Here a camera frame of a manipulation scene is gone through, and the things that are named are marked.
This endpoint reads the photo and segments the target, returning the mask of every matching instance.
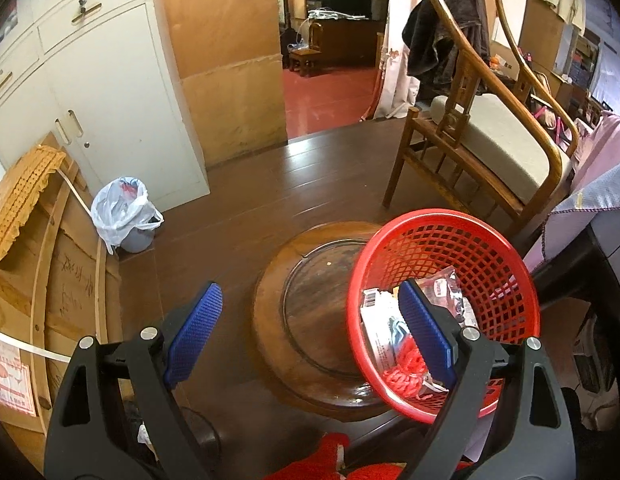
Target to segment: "warning label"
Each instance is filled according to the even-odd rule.
[[[18,348],[0,341],[0,403],[36,416],[29,367],[21,362]]]

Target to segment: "cabinet door handle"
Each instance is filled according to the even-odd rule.
[[[54,123],[56,124],[56,131],[59,132],[59,135],[61,136],[61,139],[63,139],[63,142],[65,142],[65,144],[69,144],[70,138],[65,133],[65,130],[63,129],[61,121],[57,119],[56,121],[54,121]]]
[[[9,74],[7,74],[4,78],[3,81],[0,82],[0,90],[7,84],[7,82],[12,79],[12,76],[14,75],[13,72],[10,72]]]
[[[77,137],[82,137],[83,136],[83,127],[80,125],[80,123],[78,122],[78,118],[76,116],[76,114],[74,113],[74,110],[68,110],[68,115],[74,120],[74,122],[76,123],[76,129],[77,129]]]
[[[103,4],[96,4],[95,6],[90,7],[90,9],[85,10],[85,12],[84,11],[79,12],[76,16],[74,16],[72,18],[72,25],[78,25],[78,23],[83,18],[86,18],[87,16],[89,16],[93,12],[97,12],[97,10],[99,10],[101,7],[103,7]]]

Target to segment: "white strap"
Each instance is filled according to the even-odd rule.
[[[40,355],[41,357],[54,359],[55,361],[60,361],[61,363],[70,362],[70,358],[67,355],[57,354],[55,352],[50,352],[49,350],[39,348],[38,346],[30,345],[30,343],[25,343],[23,341],[19,341],[18,339],[14,339],[9,335],[5,335],[3,332],[0,332],[0,341],[3,341],[8,345],[15,346],[16,348],[20,348],[21,350],[25,350],[32,354]]]
[[[76,190],[76,188],[74,187],[74,184],[72,184],[70,182],[70,179],[67,177],[67,175],[65,173],[63,173],[61,170],[56,170],[58,171],[58,173],[63,177],[63,180],[67,183],[68,186],[70,186],[70,190],[74,193],[74,196],[78,199],[78,201],[80,202],[80,204],[83,206],[83,209],[85,209],[85,212],[90,215],[90,209],[88,208],[88,206],[85,204],[85,202],[83,202],[83,199],[80,197],[80,194],[78,194],[78,191]]]

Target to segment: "wooden armchair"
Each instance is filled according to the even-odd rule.
[[[290,52],[290,72],[294,72],[298,65],[300,75],[310,74],[312,68],[315,68],[317,61],[321,59],[322,34],[323,28],[320,23],[314,22],[310,24],[308,47]]]
[[[501,207],[512,220],[504,231],[504,235],[511,237],[549,203],[558,203],[568,193],[565,182],[572,169],[570,157],[577,148],[577,129],[525,64],[501,0],[495,0],[498,17],[519,63],[519,78],[512,92],[474,51],[444,1],[431,2],[459,49],[455,77],[450,96],[433,100],[431,118],[419,118],[419,111],[410,109],[383,205],[389,206],[403,164],[408,162],[436,186],[453,208],[489,221]],[[491,93],[476,96],[481,80]],[[572,134],[566,153],[560,151],[525,107],[531,88],[552,105]],[[415,130],[423,140],[411,143]],[[433,158],[431,151],[436,151],[438,158]],[[443,175],[446,159],[453,163],[448,162],[446,168],[452,166],[453,169]],[[474,191],[469,193],[455,189],[464,173],[476,183],[476,188],[471,187]],[[488,205],[492,205],[481,211],[473,210],[472,203],[480,190],[490,198]]]

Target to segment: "red floor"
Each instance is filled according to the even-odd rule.
[[[283,70],[287,138],[359,122],[372,102],[376,68],[334,68],[311,77]]]

